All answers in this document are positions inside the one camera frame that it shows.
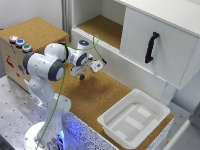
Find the brown cardboard box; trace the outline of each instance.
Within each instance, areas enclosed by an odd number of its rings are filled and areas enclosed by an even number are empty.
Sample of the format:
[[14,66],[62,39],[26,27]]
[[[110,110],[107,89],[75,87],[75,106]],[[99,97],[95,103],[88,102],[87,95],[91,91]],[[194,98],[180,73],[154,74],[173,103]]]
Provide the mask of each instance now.
[[69,43],[69,35],[53,26],[40,17],[35,17],[25,22],[0,31],[0,50],[6,73],[25,90],[28,90],[24,79],[29,81],[22,61],[25,54],[14,44],[9,43],[9,38],[17,35],[19,39],[30,44],[34,52],[43,54],[44,48],[50,43]]

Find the handle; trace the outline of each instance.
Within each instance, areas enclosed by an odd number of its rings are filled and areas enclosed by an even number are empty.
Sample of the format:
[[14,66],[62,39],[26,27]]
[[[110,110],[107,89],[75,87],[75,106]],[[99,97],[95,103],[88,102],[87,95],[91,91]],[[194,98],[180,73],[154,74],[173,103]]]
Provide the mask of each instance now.
[[154,40],[157,39],[159,36],[160,35],[158,33],[153,32],[153,36],[151,37],[151,39],[149,41],[147,53],[146,53],[146,56],[145,56],[145,63],[146,64],[153,60],[153,57],[151,57],[151,53],[152,53],[152,50],[153,50]]

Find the cabinet door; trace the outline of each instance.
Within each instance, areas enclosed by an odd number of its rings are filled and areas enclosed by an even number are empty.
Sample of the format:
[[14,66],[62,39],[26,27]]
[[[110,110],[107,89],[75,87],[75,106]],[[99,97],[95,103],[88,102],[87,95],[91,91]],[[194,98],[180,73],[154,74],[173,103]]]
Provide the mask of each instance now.
[[[153,60],[146,64],[145,56],[153,32],[160,36],[154,40]],[[127,8],[120,54],[179,86],[197,40],[178,28]]]

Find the cork board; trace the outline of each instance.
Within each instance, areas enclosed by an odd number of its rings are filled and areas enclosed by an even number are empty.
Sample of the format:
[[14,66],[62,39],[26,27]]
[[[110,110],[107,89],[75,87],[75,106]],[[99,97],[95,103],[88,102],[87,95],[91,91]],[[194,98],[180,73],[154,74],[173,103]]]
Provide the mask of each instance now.
[[26,44],[32,46],[33,51],[65,36],[69,38],[66,32],[40,17],[32,18],[0,31],[0,37],[5,39],[8,43],[11,35],[17,35],[20,39],[24,39]]
[[122,25],[103,16],[97,16],[77,27],[92,35],[98,35],[102,41],[120,49]]
[[[102,71],[91,73],[87,69],[85,80],[80,81],[77,76],[72,77],[70,75],[71,67],[72,65],[68,64],[62,90],[62,95],[65,95],[72,101],[70,111],[120,150],[123,150],[124,148],[105,134],[102,126],[97,122],[97,118],[131,92],[131,89]],[[59,93],[61,82],[62,80],[51,82],[57,93]],[[167,116],[136,150],[146,149],[172,119],[173,115]]]

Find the white plastic bin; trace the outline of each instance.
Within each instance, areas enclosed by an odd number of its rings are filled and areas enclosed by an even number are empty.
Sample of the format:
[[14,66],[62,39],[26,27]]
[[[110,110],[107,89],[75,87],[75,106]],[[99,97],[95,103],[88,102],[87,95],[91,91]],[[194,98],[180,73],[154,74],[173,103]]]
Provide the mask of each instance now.
[[169,113],[169,108],[135,89],[97,120],[118,144],[135,149]]

